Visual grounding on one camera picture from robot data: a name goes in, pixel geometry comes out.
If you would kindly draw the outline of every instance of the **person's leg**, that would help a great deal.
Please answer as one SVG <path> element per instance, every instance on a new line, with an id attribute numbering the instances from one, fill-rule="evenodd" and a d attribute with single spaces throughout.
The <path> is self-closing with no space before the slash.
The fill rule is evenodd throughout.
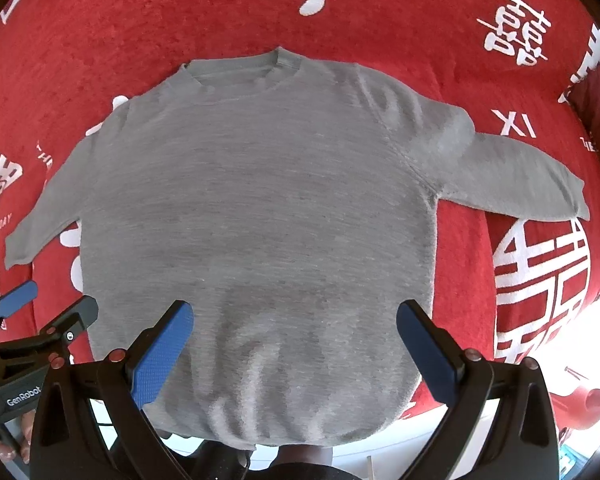
<path id="1" fill-rule="evenodd" d="M 331 465 L 333 462 L 333 447 L 309 446 L 308 444 L 280 446 L 278 456 L 271 462 L 270 467 L 292 462 Z"/>

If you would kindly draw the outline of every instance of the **metal bolt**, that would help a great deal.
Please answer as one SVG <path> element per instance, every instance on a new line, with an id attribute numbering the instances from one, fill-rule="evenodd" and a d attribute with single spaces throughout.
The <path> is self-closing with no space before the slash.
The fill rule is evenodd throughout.
<path id="1" fill-rule="evenodd" d="M 475 348 L 467 348 L 464 351 L 464 355 L 467 359 L 469 359 L 469 361 L 473 361 L 474 363 L 477 363 L 482 359 L 482 354 Z"/>
<path id="2" fill-rule="evenodd" d="M 54 370 L 58 370 L 58 368 L 62 368 L 64 366 L 64 359 L 61 357 L 56 357 L 53 361 L 51 361 L 51 367 Z"/>
<path id="3" fill-rule="evenodd" d="M 119 363 L 120 361 L 122 361 L 122 359 L 126 357 L 126 351 L 122 348 L 116 348 L 115 350 L 109 352 L 109 355 L 107 357 L 112 363 Z"/>
<path id="4" fill-rule="evenodd" d="M 536 361 L 532 357 L 525 357 L 524 359 L 522 359 L 522 362 L 530 370 L 538 370 L 538 368 L 540 367 L 540 365 L 538 364 L 538 361 Z"/>

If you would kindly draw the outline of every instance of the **sweater sleeve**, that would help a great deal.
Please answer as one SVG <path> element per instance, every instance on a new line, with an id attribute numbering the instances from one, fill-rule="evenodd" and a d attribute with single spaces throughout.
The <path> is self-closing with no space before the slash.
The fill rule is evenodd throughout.
<path id="1" fill-rule="evenodd" d="M 69 224 L 81 218 L 85 204 L 97 185 L 99 165 L 107 153 L 111 134 L 122 127 L 128 102 L 104 121 L 95 134 L 83 138 L 45 189 L 32 211 L 6 239 L 4 266 L 29 264 Z"/>
<path id="2" fill-rule="evenodd" d="M 516 218 L 589 219 L 584 183 L 561 162 L 521 140 L 476 133 L 462 108 L 385 74 L 363 67 L 358 73 L 394 149 L 439 198 Z"/>

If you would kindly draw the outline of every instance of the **bed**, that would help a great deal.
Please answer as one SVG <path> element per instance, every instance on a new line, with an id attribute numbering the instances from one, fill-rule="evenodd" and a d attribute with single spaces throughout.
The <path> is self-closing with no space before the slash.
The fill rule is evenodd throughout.
<path id="1" fill-rule="evenodd" d="M 578 0 L 10 0 L 0 13 L 0 294 L 26 279 L 40 293 L 0 340 L 36 333 L 83 290 L 79 224 L 32 266 L 4 269 L 5 237 L 76 143 L 183 62 L 279 45 L 382 70 L 585 181 L 590 221 L 440 203 L 432 315 L 463 347 L 518 362 L 600 296 L 600 162 L 565 98 L 600 63 L 600 30 Z M 86 336 L 72 353 L 91 359 Z M 403 417 L 436 406 L 421 384 Z"/>

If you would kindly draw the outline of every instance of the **human hand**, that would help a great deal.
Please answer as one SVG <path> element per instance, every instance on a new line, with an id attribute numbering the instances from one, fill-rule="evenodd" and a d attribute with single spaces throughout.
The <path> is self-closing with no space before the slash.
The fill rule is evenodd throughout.
<path id="1" fill-rule="evenodd" d="M 36 410 L 31 410 L 30 412 L 22 415 L 22 419 L 20 421 L 20 428 L 22 429 L 22 434 L 24 436 L 24 442 L 20 446 L 20 455 L 25 464 L 29 463 L 31 453 L 31 435 L 33 433 L 33 420 L 35 416 Z M 10 462 L 16 458 L 16 455 L 16 450 L 11 449 L 11 446 L 7 446 L 0 441 L 0 460 L 5 463 Z"/>

